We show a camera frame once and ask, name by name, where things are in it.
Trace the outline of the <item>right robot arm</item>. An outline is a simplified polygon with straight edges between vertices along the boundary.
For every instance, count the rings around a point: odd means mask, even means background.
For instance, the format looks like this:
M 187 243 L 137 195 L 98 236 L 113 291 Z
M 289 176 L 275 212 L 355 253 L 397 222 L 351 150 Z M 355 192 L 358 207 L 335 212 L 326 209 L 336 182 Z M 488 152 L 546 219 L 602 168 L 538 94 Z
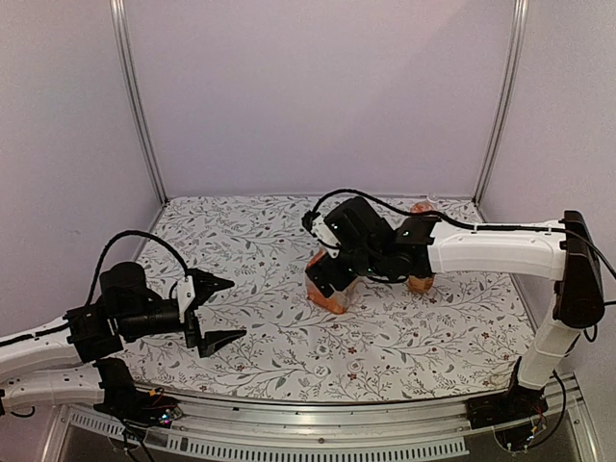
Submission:
M 403 212 L 398 228 L 373 208 L 377 198 L 352 191 L 327 215 L 317 207 L 302 218 L 303 228 L 325 253 L 306 274 L 330 298 L 357 278 L 400 284 L 410 277 L 449 272 L 497 272 L 553 282 L 552 307 L 518 361 L 511 388 L 498 411 L 519 419 L 545 387 L 552 371 L 580 333 L 603 318 L 601 269 L 609 264 L 596 248 L 581 213 L 535 224 L 458 221 L 438 211 Z

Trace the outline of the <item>dark label tea bottle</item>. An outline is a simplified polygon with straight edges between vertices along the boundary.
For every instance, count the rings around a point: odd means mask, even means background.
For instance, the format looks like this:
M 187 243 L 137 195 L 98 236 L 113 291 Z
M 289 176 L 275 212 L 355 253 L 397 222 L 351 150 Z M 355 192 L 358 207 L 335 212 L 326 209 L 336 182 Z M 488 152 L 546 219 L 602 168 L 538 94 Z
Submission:
M 408 289 L 413 294 L 426 294 L 430 291 L 434 283 L 434 276 L 418 277 L 409 276 L 407 280 Z

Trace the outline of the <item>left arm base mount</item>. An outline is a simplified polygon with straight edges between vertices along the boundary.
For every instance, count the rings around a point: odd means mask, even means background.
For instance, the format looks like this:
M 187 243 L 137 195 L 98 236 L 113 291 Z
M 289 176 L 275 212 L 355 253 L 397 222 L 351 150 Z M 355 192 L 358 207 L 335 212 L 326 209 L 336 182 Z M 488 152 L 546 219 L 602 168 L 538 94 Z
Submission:
M 103 400 L 92 406 L 95 411 L 140 427 L 170 428 L 183 416 L 179 401 L 167 396 L 162 388 L 138 390 L 122 360 L 101 359 L 93 366 L 100 374 L 99 387 L 104 392 Z

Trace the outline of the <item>orange bottle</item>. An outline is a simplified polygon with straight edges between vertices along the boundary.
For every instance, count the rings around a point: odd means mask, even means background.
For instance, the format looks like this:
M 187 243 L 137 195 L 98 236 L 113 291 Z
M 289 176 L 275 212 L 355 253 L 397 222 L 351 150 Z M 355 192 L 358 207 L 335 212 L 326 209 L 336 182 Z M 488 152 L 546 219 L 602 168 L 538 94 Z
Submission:
M 423 199 L 413 204 L 410 208 L 410 212 L 413 214 L 426 213 L 426 212 L 438 212 L 439 211 L 439 195 L 431 192 L 427 194 Z
M 327 251 L 324 248 L 321 248 L 314 255 L 314 257 L 310 260 L 310 262 L 320 252 L 327 252 Z M 307 294 L 308 299 L 310 301 L 312 301 L 314 304 L 320 306 L 321 308 L 323 308 L 323 309 L 325 309 L 325 310 L 327 310 L 330 313 L 333 313 L 335 315 L 342 315 L 342 314 L 344 314 L 348 310 L 348 308 L 349 308 L 349 306 L 350 306 L 350 304 L 351 304 L 351 302 L 352 302 L 352 300 L 354 298 L 354 294 L 355 294 L 355 290 L 356 290 L 358 282 L 359 282 L 359 279 L 357 278 L 357 280 L 348 289 L 346 289 L 345 291 L 337 292 L 332 297 L 324 297 L 324 296 L 321 295 L 319 290 L 312 284 L 312 282 L 308 279 L 308 277 L 307 277 L 307 275 L 305 273 L 305 287 L 306 287 L 306 294 Z

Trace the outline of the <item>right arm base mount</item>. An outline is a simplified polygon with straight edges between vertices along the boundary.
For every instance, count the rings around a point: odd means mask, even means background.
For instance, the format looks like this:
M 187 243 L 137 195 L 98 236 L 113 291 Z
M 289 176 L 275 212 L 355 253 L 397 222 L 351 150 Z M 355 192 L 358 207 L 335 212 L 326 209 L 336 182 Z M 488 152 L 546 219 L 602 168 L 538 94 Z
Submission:
M 549 407 L 544 397 L 545 389 L 523 387 L 518 380 L 521 359 L 515 363 L 505 391 L 469 398 L 465 401 L 466 418 L 471 429 L 506 424 L 543 414 Z

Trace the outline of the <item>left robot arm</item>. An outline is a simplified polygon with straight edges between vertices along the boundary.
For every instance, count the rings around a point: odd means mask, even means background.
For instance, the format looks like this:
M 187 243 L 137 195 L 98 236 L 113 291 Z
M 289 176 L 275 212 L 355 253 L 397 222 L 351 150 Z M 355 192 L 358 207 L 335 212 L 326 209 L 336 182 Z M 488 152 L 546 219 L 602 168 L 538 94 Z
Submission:
M 101 296 L 40 327 L 1 340 L 1 412 L 23 414 L 42 403 L 89 404 L 97 412 L 143 426 L 168 426 L 179 402 L 162 387 L 138 389 L 118 358 L 129 343 L 180 333 L 202 358 L 245 336 L 245 330 L 203 332 L 196 309 L 233 282 L 189 269 L 167 298 L 152 291 L 144 268 L 123 262 L 99 277 Z

